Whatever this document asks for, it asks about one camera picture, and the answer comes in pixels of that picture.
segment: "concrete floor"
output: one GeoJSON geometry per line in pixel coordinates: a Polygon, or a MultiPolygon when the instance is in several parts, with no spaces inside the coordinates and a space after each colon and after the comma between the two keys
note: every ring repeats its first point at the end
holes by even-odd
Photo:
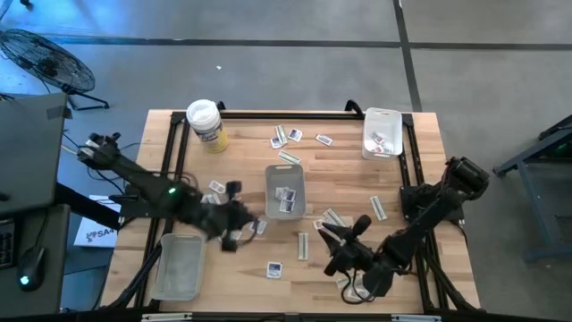
{"type": "MultiPolygon", "coordinates": [[[[411,41],[572,43],[572,3],[566,0],[401,3],[411,41]]],[[[400,40],[391,0],[53,0],[38,1],[31,12],[14,2],[0,20],[0,29],[7,28],[90,37],[400,40]]],[[[66,128],[77,141],[93,131],[120,131],[124,144],[137,142],[148,109],[184,108],[197,98],[223,100],[229,108],[320,110],[339,110],[353,98],[362,106],[412,110],[398,48],[64,47],[96,75],[91,94],[113,106],[75,113],[66,128]]],[[[485,169],[572,111],[570,51],[412,50],[412,57],[422,108],[437,113],[447,154],[470,157],[485,169]]],[[[0,60],[0,70],[0,92],[46,93],[11,62],[0,60]]],[[[135,157],[137,147],[127,154],[135,157]]],[[[67,153],[59,180],[84,194],[114,193],[90,180],[67,153]]],[[[572,262],[529,265],[521,259],[539,238],[519,178],[492,178],[465,212],[483,308],[570,320],[572,262]]],[[[78,222],[72,219],[73,236],[78,222]]],[[[69,273],[109,259],[107,250],[69,251],[69,273]]],[[[103,276],[101,267],[68,274],[62,306],[90,309],[103,276]]]]}

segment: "wooden table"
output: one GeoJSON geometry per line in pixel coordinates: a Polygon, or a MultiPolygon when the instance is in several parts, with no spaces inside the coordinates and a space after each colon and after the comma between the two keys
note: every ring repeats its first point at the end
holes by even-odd
{"type": "MultiPolygon", "coordinates": [[[[143,133],[137,162],[150,170],[159,170],[163,160],[171,110],[151,110],[143,133]]],[[[418,148],[425,180],[438,182],[444,170],[443,150],[436,114],[413,113],[418,148]]],[[[399,163],[368,161],[361,157],[362,121],[347,120],[225,120],[230,145],[220,154],[204,152],[194,133],[189,139],[184,171],[196,175],[200,188],[208,190],[211,180],[241,180],[240,194],[255,214],[269,222],[264,235],[236,254],[220,251],[218,241],[207,244],[206,266],[199,296],[193,301],[162,301],[162,311],[236,311],[236,312],[343,312],[343,313],[415,313],[422,312],[418,281],[414,275],[395,276],[387,296],[373,303],[347,305],[341,301],[335,277],[323,273],[329,261],[326,247],[312,226],[312,220],[327,208],[334,209],[351,224],[362,214],[374,219],[369,197],[377,195],[388,219],[373,220],[360,240],[372,248],[405,226],[398,190],[402,185],[399,163]],[[284,164],[277,149],[270,147],[274,126],[283,124],[288,131],[304,132],[300,143],[290,142],[286,150],[301,157],[306,176],[307,218],[298,222],[277,222],[265,218],[265,168],[284,164]],[[315,140],[325,134],[334,143],[326,147],[315,140]],[[309,234],[309,260],[298,261],[297,232],[309,234]],[[284,265],[282,279],[265,277],[268,261],[284,265]]],[[[404,142],[408,142],[404,131],[404,142]]],[[[409,168],[411,154],[406,144],[409,168]]],[[[172,153],[174,167],[178,144],[172,153]]],[[[412,184],[415,175],[410,170],[412,184]]],[[[115,300],[137,272],[143,258],[149,219],[137,219],[119,232],[111,267],[105,283],[102,304],[115,300]]],[[[174,233],[195,233],[189,226],[176,224],[174,233]]],[[[250,231],[245,226],[243,237],[250,231]]],[[[442,268],[468,302],[479,306],[467,247],[457,227],[448,222],[435,229],[442,268]]],[[[147,293],[153,287],[156,272],[149,275],[147,293]]],[[[428,277],[433,303],[437,303],[434,282],[428,277]]]]}

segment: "label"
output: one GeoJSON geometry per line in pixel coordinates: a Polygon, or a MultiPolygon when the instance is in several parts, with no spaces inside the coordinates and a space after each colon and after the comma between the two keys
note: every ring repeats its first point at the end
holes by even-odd
{"type": "Polygon", "coordinates": [[[226,149],[229,145],[228,138],[226,136],[226,130],[223,127],[223,123],[220,122],[218,126],[211,131],[198,132],[195,131],[198,139],[205,145],[206,151],[210,153],[219,153],[226,149]]]}

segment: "fan grille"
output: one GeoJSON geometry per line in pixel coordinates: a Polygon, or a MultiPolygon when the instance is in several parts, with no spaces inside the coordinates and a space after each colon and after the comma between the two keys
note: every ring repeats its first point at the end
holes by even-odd
{"type": "Polygon", "coordinates": [[[67,85],[77,93],[85,93],[96,86],[93,72],[84,63],[39,35],[7,30],[0,34],[0,48],[26,72],[59,89],[67,85]]]}

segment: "keyboard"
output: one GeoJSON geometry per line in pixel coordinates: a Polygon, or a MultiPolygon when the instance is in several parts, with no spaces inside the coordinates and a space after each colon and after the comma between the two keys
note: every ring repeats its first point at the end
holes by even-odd
{"type": "Polygon", "coordinates": [[[14,254],[14,231],[13,219],[0,220],[0,269],[13,267],[16,264],[14,254]]]}

